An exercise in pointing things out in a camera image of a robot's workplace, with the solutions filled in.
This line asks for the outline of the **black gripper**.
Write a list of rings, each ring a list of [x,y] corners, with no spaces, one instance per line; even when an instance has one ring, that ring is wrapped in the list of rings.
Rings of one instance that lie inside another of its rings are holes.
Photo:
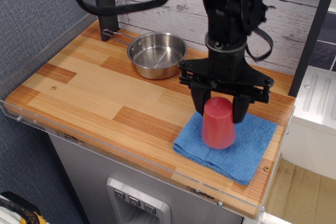
[[[207,58],[183,60],[178,64],[182,71],[180,83],[189,86],[195,110],[200,115],[204,114],[205,103],[211,98],[212,91],[234,96],[233,122],[240,123],[250,103],[269,101],[274,80],[247,64],[245,37],[235,45],[207,37],[205,44]]]

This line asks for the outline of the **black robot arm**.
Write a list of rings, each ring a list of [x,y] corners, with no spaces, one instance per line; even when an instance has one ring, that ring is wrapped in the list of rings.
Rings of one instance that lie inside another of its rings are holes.
[[[205,45],[208,57],[179,63],[180,82],[191,90],[195,109],[203,114],[211,92],[233,96],[233,121],[243,121],[248,107],[256,101],[267,103],[271,77],[246,61],[247,38],[258,34],[272,45],[270,36],[259,28],[266,21],[263,0],[203,0],[208,17]]]

